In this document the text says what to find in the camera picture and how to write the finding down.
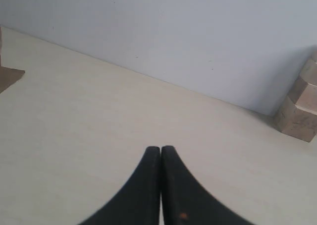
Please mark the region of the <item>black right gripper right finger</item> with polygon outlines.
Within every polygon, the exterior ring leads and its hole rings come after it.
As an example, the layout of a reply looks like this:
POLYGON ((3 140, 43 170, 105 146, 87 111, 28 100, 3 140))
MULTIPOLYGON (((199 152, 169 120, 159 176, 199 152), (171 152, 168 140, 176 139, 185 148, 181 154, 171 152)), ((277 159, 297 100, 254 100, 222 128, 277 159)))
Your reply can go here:
POLYGON ((173 146, 161 149, 161 197, 165 225, 244 225, 245 219, 210 195, 173 146))

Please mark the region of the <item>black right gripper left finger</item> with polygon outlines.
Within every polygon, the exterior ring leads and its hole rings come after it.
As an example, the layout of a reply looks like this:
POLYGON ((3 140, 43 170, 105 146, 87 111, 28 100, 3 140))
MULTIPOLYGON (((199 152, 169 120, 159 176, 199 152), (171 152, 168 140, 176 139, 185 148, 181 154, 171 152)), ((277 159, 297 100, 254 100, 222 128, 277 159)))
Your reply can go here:
POLYGON ((158 225, 160 148, 149 146, 123 187, 82 225, 158 225))

